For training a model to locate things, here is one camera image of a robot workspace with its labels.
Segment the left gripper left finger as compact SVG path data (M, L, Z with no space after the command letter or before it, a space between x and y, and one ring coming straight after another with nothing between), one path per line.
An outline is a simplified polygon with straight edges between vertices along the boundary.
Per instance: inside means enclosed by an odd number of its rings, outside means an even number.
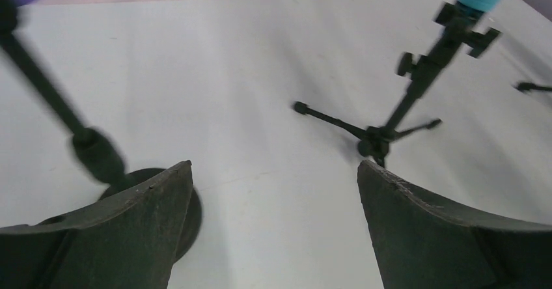
M190 161L37 225L1 229L2 288L166 288L184 255Z

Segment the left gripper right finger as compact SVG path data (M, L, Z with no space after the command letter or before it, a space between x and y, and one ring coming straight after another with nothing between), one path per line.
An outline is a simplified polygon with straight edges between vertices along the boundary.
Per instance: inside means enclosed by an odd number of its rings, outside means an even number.
M384 287L551 287L550 225L466 206L370 161L357 185Z

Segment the black round-base mic stand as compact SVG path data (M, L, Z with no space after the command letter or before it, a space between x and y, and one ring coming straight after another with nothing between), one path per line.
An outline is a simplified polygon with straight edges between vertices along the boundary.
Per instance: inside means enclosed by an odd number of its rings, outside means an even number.
M110 197L162 173L163 169L159 168L126 173L125 162L112 142L98 130L84 125L17 38L14 32L18 24L18 6L13 0L1 0L1 49L72 133L70 143L77 160L93 178L109 185L102 197Z

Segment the black shock-mount tripod stand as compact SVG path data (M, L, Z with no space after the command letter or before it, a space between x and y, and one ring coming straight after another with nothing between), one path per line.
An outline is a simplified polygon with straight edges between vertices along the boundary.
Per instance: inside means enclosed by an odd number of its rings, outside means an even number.
M520 92L552 92L551 86L539 85L531 82L519 82L515 85L515 89Z

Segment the black tripod mic stand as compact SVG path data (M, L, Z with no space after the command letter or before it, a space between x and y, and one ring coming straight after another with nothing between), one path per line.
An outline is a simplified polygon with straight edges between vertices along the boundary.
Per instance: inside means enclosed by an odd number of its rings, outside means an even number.
M410 52L403 53L400 58L396 75L408 76L410 83L402 100L383 126L358 128L318 112L303 102L294 102L292 108L301 115L309 115L346 130L358 138L357 151L361 156L372 158L380 167L385 167L385 158L390 152L391 143L416 131L432 130L442 123L441 119L436 118L404 131L396 130L411 108L452 62L460 48L464 44L469 46L471 50L468 55L478 58L500 36L501 32L494 28L489 28L485 33L473 30L485 13L485 10L475 9L460 1L443 4L434 18L434 22L441 25L443 29L429 52L421 55L417 61L414 60L414 55Z

